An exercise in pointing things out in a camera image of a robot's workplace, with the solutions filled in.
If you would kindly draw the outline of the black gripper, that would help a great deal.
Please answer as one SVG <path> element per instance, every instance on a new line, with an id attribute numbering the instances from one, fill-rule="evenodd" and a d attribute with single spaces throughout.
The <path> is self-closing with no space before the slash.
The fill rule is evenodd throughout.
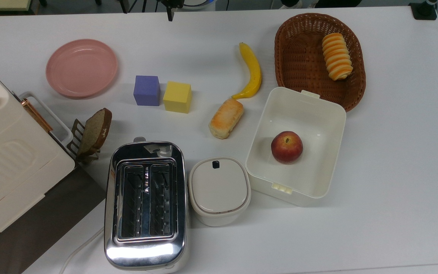
<path id="1" fill-rule="evenodd" d="M 161 3 L 167 7 L 167 18 L 168 21 L 173 21 L 175 8 L 182 8 L 184 5 L 184 0 L 161 0 Z"/>

